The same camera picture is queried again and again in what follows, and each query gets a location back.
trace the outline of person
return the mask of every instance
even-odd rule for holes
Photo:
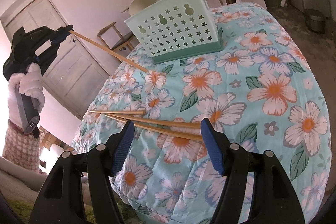
[[[40,137],[35,138],[32,133],[28,135],[23,133],[22,122],[15,96],[15,90],[17,88],[21,94],[37,99],[37,110],[41,113],[42,108],[44,107],[45,97],[43,95],[41,69],[38,64],[32,63],[28,67],[27,74],[15,73],[9,79],[9,119],[5,145],[2,152],[2,157],[4,159],[38,173],[40,170]]]

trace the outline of floral bedspread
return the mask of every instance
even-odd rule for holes
[[[246,150],[274,151],[308,223],[322,201],[331,163],[323,94],[300,49],[266,10],[244,3],[212,12],[226,44],[222,52],[154,66],[139,45],[129,57],[149,72],[122,63],[89,110],[146,109],[147,118],[186,122],[208,117],[215,130]],[[122,126],[86,113],[73,147],[87,152]],[[225,181],[213,169],[204,143],[136,128],[112,186],[146,223],[208,224]],[[241,222],[249,214],[252,185],[253,173]]]

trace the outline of wooden chopstick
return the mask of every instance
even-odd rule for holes
[[[75,35],[75,36],[77,36],[77,37],[80,37],[80,38],[82,38],[82,39],[88,41],[89,43],[95,45],[96,47],[101,48],[103,51],[105,51],[105,52],[107,52],[107,53],[113,55],[114,57],[116,57],[116,58],[118,58],[118,59],[120,59],[120,60],[122,60],[122,61],[125,61],[126,63],[130,64],[131,66],[133,66],[133,67],[135,67],[135,68],[138,68],[139,70],[142,70],[142,71],[145,72],[145,73],[148,72],[148,70],[147,70],[146,68],[141,67],[139,64],[134,63],[133,61],[127,59],[126,57],[123,57],[122,55],[120,55],[120,54],[118,54],[118,53],[116,53],[116,52],[114,52],[114,51],[112,51],[112,50],[106,48],[106,47],[103,46],[103,45],[100,45],[99,43],[97,43],[97,42],[95,42],[95,41],[93,41],[93,40],[91,40],[91,39],[89,39],[89,38],[87,38],[87,37],[85,37],[85,36],[83,36],[83,35],[77,33],[77,32],[69,31],[69,33],[72,33],[73,35]]]
[[[123,123],[127,122],[126,119],[122,119],[122,118],[119,118],[119,117],[116,117],[116,116],[113,116],[113,115],[108,115],[107,114],[106,116],[111,118],[111,119],[114,119],[116,121],[119,121],[119,122],[123,122]],[[157,132],[157,133],[165,134],[165,135],[168,135],[168,136],[173,136],[173,137],[178,137],[178,138],[182,138],[182,139],[188,139],[188,140],[203,142],[202,136],[200,136],[200,135],[193,135],[193,134],[177,132],[177,131],[172,131],[172,130],[163,129],[163,128],[157,128],[157,127],[148,126],[146,124],[142,124],[142,123],[139,123],[139,122],[134,122],[134,126],[142,128],[142,129],[154,131],[154,132]]]
[[[89,110],[91,113],[145,115],[146,110]]]
[[[199,129],[200,124],[199,123],[192,123],[192,122],[174,122],[174,121],[166,121],[166,120],[154,120],[154,119],[147,119],[147,118],[141,118],[141,117],[133,117],[133,116],[126,116],[126,115],[117,115],[117,113],[113,113],[113,116],[116,116],[118,118],[122,119],[128,119],[132,121],[137,122],[145,122],[145,123],[151,123],[151,124],[160,124],[162,126],[169,126],[169,127],[183,127],[183,128],[194,128]]]

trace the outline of hand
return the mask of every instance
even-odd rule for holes
[[[8,109],[9,119],[22,128],[21,117],[17,106],[15,90],[19,88],[21,94],[35,98],[38,101],[37,111],[40,113],[44,107],[45,98],[43,95],[42,75],[38,64],[32,63],[28,67],[28,73],[15,73],[8,82]]]

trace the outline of door frame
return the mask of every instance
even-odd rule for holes
[[[3,28],[6,32],[7,37],[9,37],[7,33],[7,26],[8,24],[14,20],[17,15],[22,12],[25,8],[27,8],[31,3],[33,3],[35,0],[16,0],[5,12],[4,14],[0,17],[0,22],[3,25]],[[68,25],[68,22],[65,20],[65,18],[62,16],[62,14],[59,12],[55,4],[53,3],[52,0],[48,0],[51,4],[51,6],[55,9],[57,14],[60,16],[60,18],[63,20],[63,22]],[[102,68],[102,70],[110,76],[109,73],[106,72],[106,70],[102,67],[102,65],[99,63],[98,60],[94,58],[94,56],[90,53],[90,51],[87,49],[85,44],[80,40],[78,37],[76,37],[77,40],[80,42],[80,44],[84,47],[84,49],[88,52],[88,54],[97,62],[97,64]],[[82,120],[83,117],[78,114],[75,110],[73,110],[64,100],[62,100],[57,94],[55,94],[49,87],[46,85],[45,82],[43,82],[43,87],[46,89],[47,92],[50,93],[52,97],[54,97],[62,106],[64,106],[71,114],[73,114],[75,117],[78,119]]]

